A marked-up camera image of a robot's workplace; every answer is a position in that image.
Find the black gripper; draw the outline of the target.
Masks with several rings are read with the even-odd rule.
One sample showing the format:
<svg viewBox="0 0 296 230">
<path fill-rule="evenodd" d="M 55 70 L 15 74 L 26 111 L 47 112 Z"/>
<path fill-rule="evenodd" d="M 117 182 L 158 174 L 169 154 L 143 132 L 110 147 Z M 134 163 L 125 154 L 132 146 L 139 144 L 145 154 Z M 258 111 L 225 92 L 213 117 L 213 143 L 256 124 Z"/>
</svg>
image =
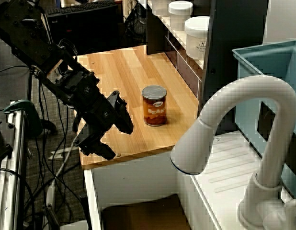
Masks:
<svg viewBox="0 0 296 230">
<path fill-rule="evenodd" d="M 80 131 L 74 146 L 86 156 L 96 154 L 109 161 L 115 153 L 101 142 L 101 137 L 113 124 L 120 132 L 131 135 L 134 125 L 126 108 L 127 102 L 120 97 L 120 92 L 113 91 L 106 98 L 100 93 L 98 82 L 93 72 L 67 70 L 58 79 L 58 86 L 68 96 L 67 105 L 77 112 L 73 131 L 78 131 L 81 119 L 91 127 Z"/>
</svg>

